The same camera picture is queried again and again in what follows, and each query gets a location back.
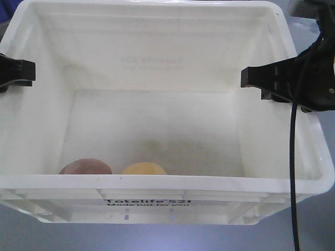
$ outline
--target bin floor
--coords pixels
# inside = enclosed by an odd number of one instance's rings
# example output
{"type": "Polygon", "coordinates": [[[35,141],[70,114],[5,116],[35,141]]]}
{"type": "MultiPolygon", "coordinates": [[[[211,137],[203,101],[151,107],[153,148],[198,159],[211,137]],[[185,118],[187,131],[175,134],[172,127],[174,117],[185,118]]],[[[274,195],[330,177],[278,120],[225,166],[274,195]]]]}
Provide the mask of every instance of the bin floor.
{"type": "Polygon", "coordinates": [[[114,174],[155,162],[168,175],[243,177],[233,96],[78,90],[60,168],[88,157],[114,174]]]}

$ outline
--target white plastic bin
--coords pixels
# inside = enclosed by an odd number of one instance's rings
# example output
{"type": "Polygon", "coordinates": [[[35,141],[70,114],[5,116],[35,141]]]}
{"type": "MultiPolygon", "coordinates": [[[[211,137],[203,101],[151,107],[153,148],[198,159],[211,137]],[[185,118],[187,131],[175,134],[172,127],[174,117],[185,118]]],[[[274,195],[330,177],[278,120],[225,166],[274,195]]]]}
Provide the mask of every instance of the white plastic bin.
{"type": "MultiPolygon", "coordinates": [[[[296,55],[258,1],[29,1],[0,52],[36,62],[0,95],[0,202],[44,222],[255,224],[289,206],[290,104],[240,88],[296,55]],[[113,175],[57,175],[93,157],[113,175]],[[166,176],[120,175],[151,161],[166,176]]],[[[296,191],[326,192],[320,123],[298,112],[296,191]]]]}

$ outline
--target gray surface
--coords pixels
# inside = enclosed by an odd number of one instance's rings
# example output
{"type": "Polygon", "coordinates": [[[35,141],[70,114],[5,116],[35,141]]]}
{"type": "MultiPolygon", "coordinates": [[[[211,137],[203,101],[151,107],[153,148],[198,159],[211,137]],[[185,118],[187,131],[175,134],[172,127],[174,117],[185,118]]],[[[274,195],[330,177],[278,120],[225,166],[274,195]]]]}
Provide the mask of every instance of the gray surface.
{"type": "MultiPolygon", "coordinates": [[[[288,1],[277,2],[283,9],[288,1]]],[[[297,51],[317,37],[315,22],[287,17],[297,51]]],[[[335,158],[335,111],[319,118],[335,158]]],[[[298,204],[302,251],[335,250],[335,187],[298,204]]],[[[255,226],[44,224],[0,206],[0,250],[293,250],[289,209],[255,226]]]]}

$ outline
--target black cable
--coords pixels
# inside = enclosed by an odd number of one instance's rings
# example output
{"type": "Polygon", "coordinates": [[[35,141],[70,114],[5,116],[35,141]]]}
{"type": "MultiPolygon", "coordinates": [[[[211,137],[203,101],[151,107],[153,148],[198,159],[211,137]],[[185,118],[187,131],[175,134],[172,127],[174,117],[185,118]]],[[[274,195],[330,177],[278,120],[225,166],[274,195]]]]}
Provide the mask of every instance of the black cable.
{"type": "Polygon", "coordinates": [[[309,54],[304,61],[303,68],[299,75],[297,86],[294,91],[294,98],[292,104],[291,113],[291,126],[289,134],[289,179],[291,185],[291,215],[292,215],[292,231],[295,251],[300,251],[299,246],[299,236],[298,236],[298,221],[297,221],[297,202],[295,194],[295,122],[297,117],[297,107],[299,101],[299,95],[303,86],[304,78],[306,76],[308,67],[310,65],[311,58],[317,49],[318,44],[322,41],[322,32],[320,33],[318,39],[310,46],[309,54]]]}

